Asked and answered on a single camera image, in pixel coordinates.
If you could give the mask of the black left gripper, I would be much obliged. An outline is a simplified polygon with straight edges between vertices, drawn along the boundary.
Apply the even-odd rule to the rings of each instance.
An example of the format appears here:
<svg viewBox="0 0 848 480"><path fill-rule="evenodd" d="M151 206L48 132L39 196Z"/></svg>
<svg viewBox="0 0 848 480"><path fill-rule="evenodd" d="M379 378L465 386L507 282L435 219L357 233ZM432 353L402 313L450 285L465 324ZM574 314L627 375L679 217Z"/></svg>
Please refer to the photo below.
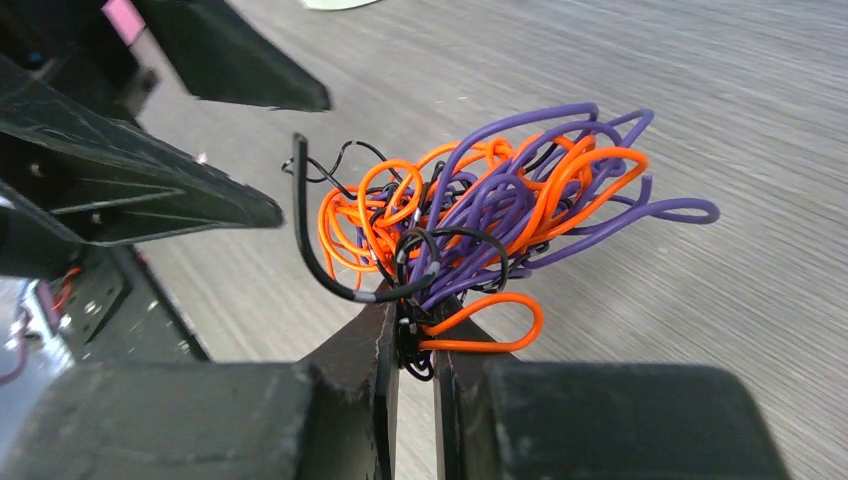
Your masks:
<svg viewBox="0 0 848 480"><path fill-rule="evenodd" d="M281 207L163 142L139 115L159 83L129 1L1 5L1 273L32 281L40 327L75 360L208 354L137 243L211 229L279 228Z"/></svg>

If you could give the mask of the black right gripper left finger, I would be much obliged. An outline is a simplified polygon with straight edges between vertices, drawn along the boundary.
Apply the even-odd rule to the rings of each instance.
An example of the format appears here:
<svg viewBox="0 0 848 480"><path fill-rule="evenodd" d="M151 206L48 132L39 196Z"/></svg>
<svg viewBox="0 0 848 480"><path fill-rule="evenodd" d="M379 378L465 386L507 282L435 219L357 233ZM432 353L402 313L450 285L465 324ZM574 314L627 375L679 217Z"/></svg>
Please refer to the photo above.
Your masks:
<svg viewBox="0 0 848 480"><path fill-rule="evenodd" d="M389 479L395 312L292 363L76 364L38 393L5 479Z"/></svg>

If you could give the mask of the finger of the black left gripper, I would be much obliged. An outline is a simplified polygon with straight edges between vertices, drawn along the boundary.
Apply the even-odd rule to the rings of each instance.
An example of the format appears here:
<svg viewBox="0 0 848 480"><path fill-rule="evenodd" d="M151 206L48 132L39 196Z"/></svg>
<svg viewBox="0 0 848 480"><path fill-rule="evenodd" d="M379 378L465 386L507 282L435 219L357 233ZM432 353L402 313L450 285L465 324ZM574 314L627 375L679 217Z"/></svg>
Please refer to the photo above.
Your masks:
<svg viewBox="0 0 848 480"><path fill-rule="evenodd" d="M136 1L189 93L280 110L332 109L329 90L225 1Z"/></svg>

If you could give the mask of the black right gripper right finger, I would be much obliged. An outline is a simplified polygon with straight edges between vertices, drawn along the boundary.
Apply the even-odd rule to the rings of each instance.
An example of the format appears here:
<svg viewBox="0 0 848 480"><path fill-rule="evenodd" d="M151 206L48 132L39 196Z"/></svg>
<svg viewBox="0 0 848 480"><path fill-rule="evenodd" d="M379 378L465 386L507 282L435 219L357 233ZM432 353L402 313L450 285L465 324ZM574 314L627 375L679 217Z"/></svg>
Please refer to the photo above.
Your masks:
<svg viewBox="0 0 848 480"><path fill-rule="evenodd" d="M443 479L786 479L749 390L694 364L434 356Z"/></svg>

